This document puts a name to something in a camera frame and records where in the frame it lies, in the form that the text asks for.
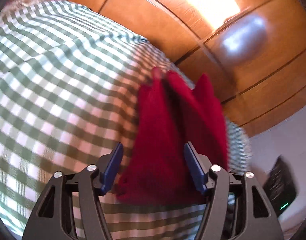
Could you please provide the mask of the red cloth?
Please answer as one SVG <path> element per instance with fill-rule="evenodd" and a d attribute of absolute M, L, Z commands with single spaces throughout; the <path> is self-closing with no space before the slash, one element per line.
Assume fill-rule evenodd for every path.
<path fill-rule="evenodd" d="M 132 205 L 202 204 L 184 159 L 184 145 L 211 163 L 228 166 L 225 117 L 211 81 L 201 75 L 194 88 L 169 70 L 153 68 L 138 91 L 138 130 L 128 166 L 116 185 L 119 202 Z"/>

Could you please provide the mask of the green white checkered bedsheet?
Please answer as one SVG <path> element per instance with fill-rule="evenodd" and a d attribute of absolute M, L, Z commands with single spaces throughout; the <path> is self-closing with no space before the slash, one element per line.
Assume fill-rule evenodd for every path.
<path fill-rule="evenodd" d="M 137 91 L 177 70 L 143 36 L 66 0 L 14 0 L 0 12 L 0 218 L 21 238 L 56 171 L 81 171 L 136 132 Z"/>

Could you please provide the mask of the wooden headboard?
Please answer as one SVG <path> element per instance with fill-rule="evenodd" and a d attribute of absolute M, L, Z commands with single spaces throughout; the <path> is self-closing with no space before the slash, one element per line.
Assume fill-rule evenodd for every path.
<path fill-rule="evenodd" d="M 146 37 L 256 135 L 306 105 L 304 0 L 69 0 Z"/>

